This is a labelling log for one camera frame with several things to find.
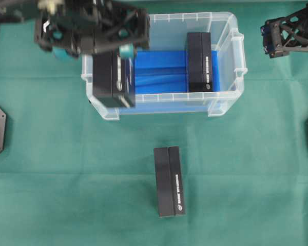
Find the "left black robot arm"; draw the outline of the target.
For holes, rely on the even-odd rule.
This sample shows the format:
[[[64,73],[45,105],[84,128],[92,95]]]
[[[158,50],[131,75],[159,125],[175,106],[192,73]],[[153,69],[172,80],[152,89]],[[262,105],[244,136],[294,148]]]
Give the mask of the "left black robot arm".
[[[0,24],[35,21],[34,41],[45,52],[68,56],[117,52],[133,58],[148,49],[146,9],[120,1],[0,1]]]

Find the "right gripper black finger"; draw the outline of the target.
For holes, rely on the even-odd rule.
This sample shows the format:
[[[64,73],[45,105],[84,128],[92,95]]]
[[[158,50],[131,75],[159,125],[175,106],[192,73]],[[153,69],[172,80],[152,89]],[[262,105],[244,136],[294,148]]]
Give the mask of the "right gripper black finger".
[[[270,58],[308,53],[308,3],[288,16],[266,20],[260,32],[264,53]]]

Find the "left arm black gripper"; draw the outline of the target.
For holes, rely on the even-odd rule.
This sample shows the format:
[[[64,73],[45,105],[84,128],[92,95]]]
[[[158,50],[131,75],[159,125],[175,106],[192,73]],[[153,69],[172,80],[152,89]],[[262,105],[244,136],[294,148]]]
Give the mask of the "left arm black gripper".
[[[146,9],[118,1],[39,1],[34,41],[45,52],[78,58],[107,51],[134,58],[149,48]]]

